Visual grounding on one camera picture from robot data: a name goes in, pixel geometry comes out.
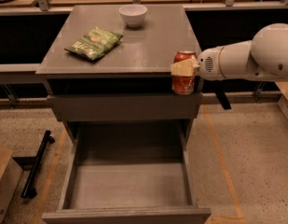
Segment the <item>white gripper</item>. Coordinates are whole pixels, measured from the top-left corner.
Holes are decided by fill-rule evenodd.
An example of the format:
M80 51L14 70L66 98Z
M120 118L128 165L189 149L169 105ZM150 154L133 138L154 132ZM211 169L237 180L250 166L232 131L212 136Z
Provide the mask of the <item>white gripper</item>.
M219 55L221 47L205 49L198 60L189 58L171 65L171 74L179 77L195 76L199 70L199 76L206 80L222 80L223 76L219 68Z

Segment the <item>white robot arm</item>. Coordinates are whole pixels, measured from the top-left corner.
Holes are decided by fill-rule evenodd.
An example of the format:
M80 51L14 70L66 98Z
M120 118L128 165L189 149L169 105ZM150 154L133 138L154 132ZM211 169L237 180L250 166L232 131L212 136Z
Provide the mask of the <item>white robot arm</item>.
M273 23L252 40L205 49L171 65L171 74L206 80L288 81L288 24Z

